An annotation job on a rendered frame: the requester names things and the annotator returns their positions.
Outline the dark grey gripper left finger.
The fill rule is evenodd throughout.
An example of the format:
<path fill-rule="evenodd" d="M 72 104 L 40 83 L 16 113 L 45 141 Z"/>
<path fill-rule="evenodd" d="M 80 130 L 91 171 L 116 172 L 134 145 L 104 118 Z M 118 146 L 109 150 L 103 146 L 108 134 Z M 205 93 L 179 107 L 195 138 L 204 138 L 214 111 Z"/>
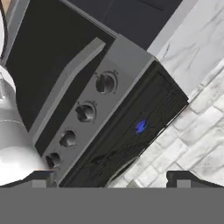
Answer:
<path fill-rule="evenodd" d="M 10 188 L 16 186 L 30 186 L 31 188 L 50 187 L 54 180 L 54 171 L 34 171 L 22 180 L 14 181 L 6 185 L 0 185 L 0 188 Z"/>

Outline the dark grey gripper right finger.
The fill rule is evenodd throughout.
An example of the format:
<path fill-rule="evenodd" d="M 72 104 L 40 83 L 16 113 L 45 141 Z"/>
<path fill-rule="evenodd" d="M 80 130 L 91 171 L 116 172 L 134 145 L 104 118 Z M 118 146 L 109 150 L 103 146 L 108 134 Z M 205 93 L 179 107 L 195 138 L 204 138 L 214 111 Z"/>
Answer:
<path fill-rule="evenodd" d="M 168 171 L 166 173 L 166 178 L 167 188 L 222 188 L 222 185 L 217 185 L 215 183 L 200 179 L 190 171 Z"/>

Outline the dark round stove knob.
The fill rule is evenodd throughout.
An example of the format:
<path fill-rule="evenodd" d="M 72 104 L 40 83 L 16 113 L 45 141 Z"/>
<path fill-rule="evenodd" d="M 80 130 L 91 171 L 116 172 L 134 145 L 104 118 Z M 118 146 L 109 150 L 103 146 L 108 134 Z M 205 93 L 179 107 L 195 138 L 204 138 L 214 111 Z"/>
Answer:
<path fill-rule="evenodd" d="M 95 105 L 90 101 L 79 104 L 75 109 L 77 119 L 82 123 L 90 123 L 96 118 Z"/>
<path fill-rule="evenodd" d="M 56 152 L 48 154 L 45 160 L 50 169 L 55 169 L 60 166 L 60 155 Z"/>
<path fill-rule="evenodd" d="M 72 147 L 75 145 L 76 136 L 72 130 L 65 130 L 59 140 L 59 144 L 64 147 Z"/>
<path fill-rule="evenodd" d="M 116 76 L 111 72 L 104 72 L 97 76 L 95 87 L 103 95 L 107 95 L 116 89 Z"/>

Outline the white silver rounded object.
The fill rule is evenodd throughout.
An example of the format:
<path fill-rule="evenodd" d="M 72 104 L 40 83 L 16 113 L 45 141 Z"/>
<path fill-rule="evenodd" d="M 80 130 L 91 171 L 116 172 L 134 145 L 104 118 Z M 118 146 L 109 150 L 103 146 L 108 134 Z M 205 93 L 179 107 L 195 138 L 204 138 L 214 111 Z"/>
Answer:
<path fill-rule="evenodd" d="M 0 186 L 46 170 L 18 112 L 15 83 L 0 65 Z"/>

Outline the black glass oven door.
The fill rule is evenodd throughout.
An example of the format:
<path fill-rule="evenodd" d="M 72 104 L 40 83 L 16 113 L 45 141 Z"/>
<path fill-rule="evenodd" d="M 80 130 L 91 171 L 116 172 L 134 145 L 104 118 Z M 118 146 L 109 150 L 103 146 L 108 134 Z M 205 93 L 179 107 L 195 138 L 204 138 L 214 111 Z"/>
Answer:
<path fill-rule="evenodd" d="M 74 57 L 96 38 L 106 44 L 74 78 L 34 141 L 38 153 L 43 154 L 115 41 L 115 36 L 84 15 L 72 0 L 16 1 L 8 32 L 5 65 L 15 81 L 18 110 L 28 130 L 39 120 L 54 85 Z"/>

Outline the dark navy cupboard front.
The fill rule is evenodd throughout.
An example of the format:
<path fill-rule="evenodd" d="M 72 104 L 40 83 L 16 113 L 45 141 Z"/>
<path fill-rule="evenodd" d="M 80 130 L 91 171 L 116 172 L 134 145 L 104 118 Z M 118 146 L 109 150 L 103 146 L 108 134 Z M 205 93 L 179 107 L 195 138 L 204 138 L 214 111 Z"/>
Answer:
<path fill-rule="evenodd" d="M 183 0 L 68 0 L 147 50 Z"/>

